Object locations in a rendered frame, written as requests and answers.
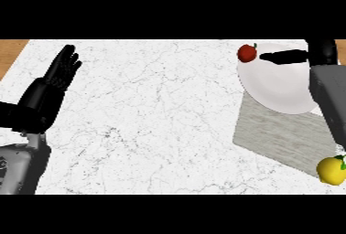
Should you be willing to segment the red apple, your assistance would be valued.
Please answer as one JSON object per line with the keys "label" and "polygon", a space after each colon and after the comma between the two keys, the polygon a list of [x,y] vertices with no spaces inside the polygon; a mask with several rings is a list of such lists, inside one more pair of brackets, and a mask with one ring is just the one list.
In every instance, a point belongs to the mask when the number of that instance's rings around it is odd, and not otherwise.
{"label": "red apple", "polygon": [[238,49],[236,56],[242,63],[252,61],[257,57],[257,45],[242,45]]}

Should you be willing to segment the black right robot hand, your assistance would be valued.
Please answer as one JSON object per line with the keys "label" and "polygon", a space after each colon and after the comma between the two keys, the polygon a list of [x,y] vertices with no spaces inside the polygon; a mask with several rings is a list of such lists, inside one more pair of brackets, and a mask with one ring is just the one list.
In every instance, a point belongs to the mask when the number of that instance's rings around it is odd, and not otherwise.
{"label": "black right robot hand", "polygon": [[276,65],[307,62],[310,66],[337,65],[338,50],[334,39],[307,39],[307,50],[291,49],[272,53],[261,53],[258,58]]}

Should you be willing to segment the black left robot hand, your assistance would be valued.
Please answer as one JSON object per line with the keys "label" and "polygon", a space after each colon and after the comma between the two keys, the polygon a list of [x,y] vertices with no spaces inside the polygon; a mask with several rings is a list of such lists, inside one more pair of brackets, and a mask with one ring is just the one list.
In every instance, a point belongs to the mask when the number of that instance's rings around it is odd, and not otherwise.
{"label": "black left robot hand", "polygon": [[41,78],[29,84],[16,104],[0,101],[0,128],[17,133],[44,133],[54,123],[65,92],[82,62],[66,45]]}

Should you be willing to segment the grey placemat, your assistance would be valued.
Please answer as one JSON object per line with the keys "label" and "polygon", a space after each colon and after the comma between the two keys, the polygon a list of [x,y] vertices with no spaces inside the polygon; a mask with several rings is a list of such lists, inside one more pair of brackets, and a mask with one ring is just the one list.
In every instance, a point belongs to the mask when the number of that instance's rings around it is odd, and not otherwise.
{"label": "grey placemat", "polygon": [[337,155],[337,144],[320,115],[275,112],[246,93],[232,142],[310,176],[317,176],[319,161]]}

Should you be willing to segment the yellow bell pepper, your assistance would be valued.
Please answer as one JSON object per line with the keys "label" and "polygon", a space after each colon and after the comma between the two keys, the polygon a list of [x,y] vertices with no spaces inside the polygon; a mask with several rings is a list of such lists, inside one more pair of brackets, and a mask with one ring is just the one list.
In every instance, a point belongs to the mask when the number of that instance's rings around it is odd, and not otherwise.
{"label": "yellow bell pepper", "polygon": [[316,166],[320,182],[332,186],[338,186],[346,179],[346,163],[343,158],[343,155],[326,157],[319,161]]}

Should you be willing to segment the white plate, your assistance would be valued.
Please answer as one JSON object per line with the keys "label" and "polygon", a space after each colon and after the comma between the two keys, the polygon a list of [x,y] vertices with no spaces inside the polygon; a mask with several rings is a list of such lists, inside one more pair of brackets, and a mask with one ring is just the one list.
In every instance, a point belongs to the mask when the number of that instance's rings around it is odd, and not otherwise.
{"label": "white plate", "polygon": [[239,61],[236,71],[244,89],[263,107],[285,114],[301,114],[316,108],[307,89],[306,62],[276,65],[255,58],[246,63]]}

